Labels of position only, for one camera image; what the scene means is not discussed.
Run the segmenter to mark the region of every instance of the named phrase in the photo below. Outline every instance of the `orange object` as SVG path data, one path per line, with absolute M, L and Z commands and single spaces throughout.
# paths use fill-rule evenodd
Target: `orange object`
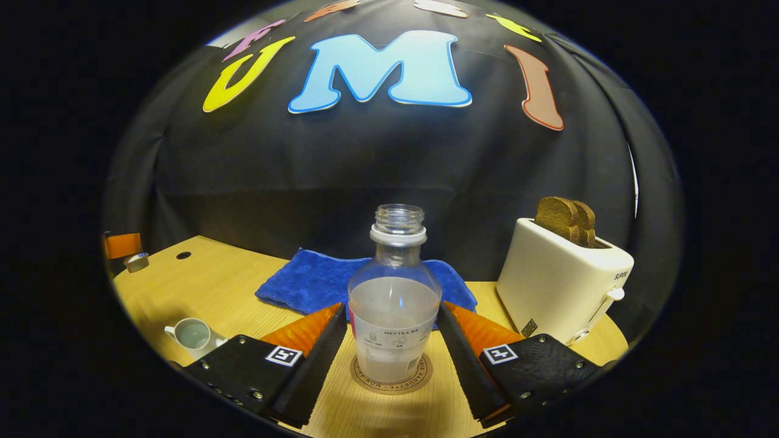
M 103 241 L 105 246 L 105 256 L 108 259 L 118 259 L 133 254 L 142 253 L 141 234 L 133 233 L 128 235 L 112 235 Z
M 343 11 L 344 9 L 353 8 L 359 4 L 360 4 L 360 0 L 346 0 L 345 2 L 339 2 L 336 3 L 335 5 L 326 6 L 311 14 L 309 18 L 304 19 L 303 23 L 308 23 L 309 21 L 318 19 L 320 16 L 325 16 L 333 12 L 338 12 L 338 11 Z
M 338 302 L 330 307 L 303 316 L 301 319 L 289 323 L 273 333 L 266 334 L 260 340 L 269 344 L 303 351 L 303 356 L 308 357 L 309 352 L 314 348 L 316 340 L 322 335 L 325 327 L 327 327 L 327 323 L 330 322 L 340 306 L 341 303 Z
M 454 315 L 460 329 L 463 331 L 471 350 L 478 357 L 482 350 L 489 347 L 495 347 L 501 344 L 511 344 L 512 342 L 522 341 L 525 337 L 517 332 L 511 331 L 497 323 L 477 315 L 468 309 L 456 306 L 451 302 L 445 301 L 446 307 Z

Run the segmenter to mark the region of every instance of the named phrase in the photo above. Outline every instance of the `letter cutout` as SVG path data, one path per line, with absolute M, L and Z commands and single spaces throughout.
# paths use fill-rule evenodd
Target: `letter cutout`
M 227 88 L 227 83 L 230 82 L 230 78 L 233 77 L 238 68 L 254 55 L 246 55 L 243 58 L 228 65 L 222 73 L 219 75 L 219 79 L 215 82 L 211 91 L 208 92 L 206 100 L 203 102 L 203 111 L 212 112 L 213 110 L 222 107 L 235 99 L 243 90 L 257 79 L 257 76 L 265 70 L 273 59 L 273 56 L 288 42 L 294 40 L 294 37 L 284 38 L 283 40 L 276 41 L 275 43 L 268 44 L 262 50 L 259 51 L 259 58 L 254 61 L 254 65 L 249 71 L 236 82 L 232 87 Z
M 519 24 L 514 23 L 510 19 L 503 18 L 501 16 L 491 16 L 489 14 L 486 14 L 490 18 L 494 18 L 498 20 L 498 23 L 500 23 L 501 26 L 505 27 L 508 30 L 511 30 L 515 34 L 522 35 L 523 37 L 530 38 L 533 41 L 541 42 L 541 39 L 539 37 L 535 37 L 533 35 L 530 35 L 530 29 L 526 28 L 525 26 L 520 26 Z
M 564 125 L 555 106 L 552 86 L 546 76 L 546 72 L 549 71 L 546 64 L 514 46 L 506 44 L 503 47 L 520 63 L 522 76 L 525 78 L 527 99 L 522 102 L 522 110 L 534 122 L 555 131 L 562 131 Z
M 304 19 L 303 23 L 308 23 L 309 21 L 318 19 L 320 16 L 325 16 L 333 12 L 338 12 L 338 11 L 343 11 L 344 9 L 353 8 L 359 4 L 360 4 L 360 0 L 345 0 L 344 2 L 336 3 L 335 5 L 325 6 L 324 8 L 321 8 L 320 10 L 311 14 L 309 18 Z
M 400 65 L 400 81 L 389 88 L 389 97 L 401 104 L 464 107 L 472 102 L 471 92 L 457 82 L 452 61 L 452 34 L 434 30 L 410 30 L 381 51 L 359 35 L 342 35 L 314 43 L 316 58 L 303 91 L 288 105 L 300 114 L 331 108 L 340 99 L 333 89 L 336 69 L 340 71 L 358 102 L 373 97 L 386 77 Z
M 434 2 L 433 0 L 415 0 L 414 6 L 417 9 L 423 9 L 425 11 L 437 12 L 440 14 L 446 14 L 448 16 L 455 16 L 457 18 L 468 18 L 468 14 L 463 12 L 463 10 L 457 6 L 441 2 Z
M 244 50 L 248 49 L 249 45 L 251 43 L 257 41 L 258 39 L 260 39 L 262 37 L 264 37 L 268 32 L 270 32 L 270 28 L 271 27 L 280 26 L 285 21 L 286 21 L 285 19 L 280 19 L 280 20 L 276 21 L 275 23 L 271 23 L 271 24 L 263 27 L 262 29 L 255 30 L 254 32 L 251 32 L 249 35 L 244 37 L 243 41 L 241 41 L 240 44 L 235 46 L 233 51 L 225 59 L 222 59 L 222 62 L 225 62 L 228 59 L 230 59 L 230 58 L 236 56 L 237 54 L 243 52 Z

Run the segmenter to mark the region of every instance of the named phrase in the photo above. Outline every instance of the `bottle neck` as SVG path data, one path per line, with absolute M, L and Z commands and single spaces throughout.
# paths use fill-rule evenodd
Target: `bottle neck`
M 389 246 L 382 243 L 376 244 L 376 260 L 389 267 L 413 266 L 421 263 L 419 251 L 422 245 L 413 246 Z

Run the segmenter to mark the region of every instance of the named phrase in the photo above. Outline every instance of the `black fabric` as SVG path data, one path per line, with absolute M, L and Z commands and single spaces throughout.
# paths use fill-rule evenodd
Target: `black fabric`
M 627 297 L 667 294 L 680 225 L 654 215 L 675 218 L 680 201 L 667 146 L 646 108 L 575 45 L 550 37 L 539 44 L 486 17 L 490 11 L 452 3 L 470 18 L 389 0 L 365 1 L 309 23 L 303 19 L 314 10 L 301 12 L 244 52 L 296 37 L 248 89 L 208 114 L 203 100 L 237 43 L 200 49 L 152 93 L 129 127 L 109 178 L 106 229 L 140 231 L 151 253 L 204 235 L 287 259 L 300 247 L 356 258 L 374 250 L 368 230 L 379 204 L 412 203 L 426 213 L 424 258 L 446 261 L 466 281 L 494 281 L 516 219 L 533 217 L 541 197 L 564 196 L 590 205 L 597 235 L 636 258 Z M 518 16 L 542 34 L 540 23 Z M 408 30 L 457 36 L 453 62 L 460 85 L 473 96 L 470 106 L 398 104 L 387 96 L 400 78 L 395 69 L 366 103 L 358 103 L 336 74 L 333 87 L 342 96 L 333 108 L 287 111 L 314 60 L 313 43 L 359 34 L 380 49 Z M 564 130 L 523 113 L 522 73 L 504 44 L 549 68 Z M 637 220 L 628 145 L 643 178 Z M 665 246 L 651 243 L 658 236 Z M 657 310 L 659 302 L 653 298 L 651 307 Z M 619 303 L 610 310 L 617 313 Z

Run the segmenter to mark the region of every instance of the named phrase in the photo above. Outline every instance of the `blue letter m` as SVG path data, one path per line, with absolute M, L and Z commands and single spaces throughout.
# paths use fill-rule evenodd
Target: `blue letter m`
M 303 91 L 289 104 L 293 114 L 334 106 L 340 92 L 333 89 L 333 77 L 340 70 L 352 95 L 367 102 L 384 79 L 400 64 L 400 81 L 389 88 L 389 97 L 401 104 L 464 107 L 471 93 L 457 82 L 451 44 L 457 37 L 433 30 L 411 30 L 401 34 L 381 51 L 359 35 L 342 35 L 311 46 L 316 58 Z

